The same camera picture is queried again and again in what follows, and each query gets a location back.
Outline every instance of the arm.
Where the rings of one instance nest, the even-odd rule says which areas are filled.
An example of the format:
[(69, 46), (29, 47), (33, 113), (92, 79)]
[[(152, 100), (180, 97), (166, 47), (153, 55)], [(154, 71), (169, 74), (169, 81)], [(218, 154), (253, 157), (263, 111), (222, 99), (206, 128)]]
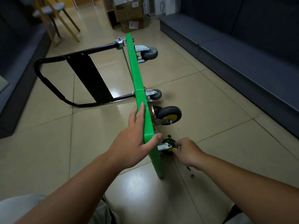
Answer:
[(144, 103), (137, 117), (136, 113), (135, 105), (129, 116), (128, 128), (119, 133), (107, 152), (98, 156), (16, 223), (88, 223), (117, 175), (144, 159), (162, 138), (162, 134), (158, 133), (143, 145)]
[(254, 223), (299, 223), (299, 189), (204, 153), (189, 138), (173, 150), (179, 161), (203, 171)]

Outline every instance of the person's left hand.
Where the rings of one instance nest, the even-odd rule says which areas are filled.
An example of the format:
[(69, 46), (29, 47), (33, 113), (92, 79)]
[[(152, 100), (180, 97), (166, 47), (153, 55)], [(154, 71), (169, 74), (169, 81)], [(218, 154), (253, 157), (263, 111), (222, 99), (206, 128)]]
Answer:
[(117, 135), (106, 152), (115, 161), (120, 171), (135, 166), (162, 140), (162, 134), (157, 133), (148, 143), (143, 144), (144, 109), (142, 102), (137, 114), (137, 106), (134, 106), (129, 115), (128, 127)]

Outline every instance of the person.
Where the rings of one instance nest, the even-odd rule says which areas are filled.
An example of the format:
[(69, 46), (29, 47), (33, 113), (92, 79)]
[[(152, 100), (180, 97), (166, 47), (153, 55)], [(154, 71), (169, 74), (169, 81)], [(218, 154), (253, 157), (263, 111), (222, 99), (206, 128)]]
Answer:
[[(122, 170), (135, 166), (162, 140), (157, 133), (143, 144), (144, 109), (142, 103), (137, 113), (135, 105), (128, 127), (110, 148), (48, 197), (0, 202), (0, 223), (120, 223), (102, 200), (105, 191)], [(203, 171), (244, 212), (226, 223), (299, 223), (299, 189), (206, 154), (189, 138), (176, 146), (173, 152), (182, 164)]]

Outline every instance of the person's right arm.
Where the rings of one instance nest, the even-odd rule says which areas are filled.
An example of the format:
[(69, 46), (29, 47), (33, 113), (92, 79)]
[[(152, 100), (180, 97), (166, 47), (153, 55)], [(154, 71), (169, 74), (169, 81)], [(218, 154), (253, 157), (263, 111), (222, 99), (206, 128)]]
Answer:
[(173, 152), (203, 171), (254, 223), (299, 223), (299, 189), (204, 153), (183, 138)]

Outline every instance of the forearm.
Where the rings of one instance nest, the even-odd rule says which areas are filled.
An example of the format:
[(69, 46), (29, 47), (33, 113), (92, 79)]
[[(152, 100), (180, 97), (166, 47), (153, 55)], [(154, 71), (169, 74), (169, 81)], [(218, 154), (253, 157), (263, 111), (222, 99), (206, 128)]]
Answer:
[(120, 169), (107, 154), (100, 155), (39, 203), (17, 223), (86, 223)]
[(299, 223), (299, 189), (207, 154), (198, 158), (196, 168), (254, 223)]

